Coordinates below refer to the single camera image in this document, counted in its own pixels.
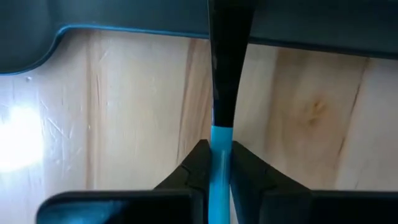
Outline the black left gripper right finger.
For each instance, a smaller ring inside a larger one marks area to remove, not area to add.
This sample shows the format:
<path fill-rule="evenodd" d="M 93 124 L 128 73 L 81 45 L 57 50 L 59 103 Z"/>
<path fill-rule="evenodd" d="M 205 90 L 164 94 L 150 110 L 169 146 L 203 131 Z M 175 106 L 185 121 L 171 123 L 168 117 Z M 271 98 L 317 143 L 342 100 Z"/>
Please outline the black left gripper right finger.
<path fill-rule="evenodd" d="M 310 189 L 237 141 L 231 154 L 231 190 L 239 224 L 309 224 Z"/>

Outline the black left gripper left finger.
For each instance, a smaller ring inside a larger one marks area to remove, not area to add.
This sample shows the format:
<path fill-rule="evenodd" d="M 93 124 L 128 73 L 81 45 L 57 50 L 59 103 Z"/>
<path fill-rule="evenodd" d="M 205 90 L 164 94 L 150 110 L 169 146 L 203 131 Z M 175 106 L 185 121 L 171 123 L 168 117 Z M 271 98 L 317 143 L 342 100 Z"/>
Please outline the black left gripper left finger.
<path fill-rule="evenodd" d="M 180 165 L 154 188 L 169 198 L 173 224 L 208 224 L 210 166 L 210 145 L 201 139 Z"/>

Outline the black nylon ladle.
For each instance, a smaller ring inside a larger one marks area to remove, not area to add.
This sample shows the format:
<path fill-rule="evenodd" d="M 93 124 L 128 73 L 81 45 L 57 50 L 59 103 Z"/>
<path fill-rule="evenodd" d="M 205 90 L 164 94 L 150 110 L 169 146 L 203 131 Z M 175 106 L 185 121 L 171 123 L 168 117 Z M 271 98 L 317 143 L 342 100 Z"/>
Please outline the black nylon ladle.
<path fill-rule="evenodd" d="M 255 0 L 254 44 L 398 59 L 398 0 Z M 69 29 L 208 37 L 208 0 L 0 0 L 0 74 L 42 65 Z"/>

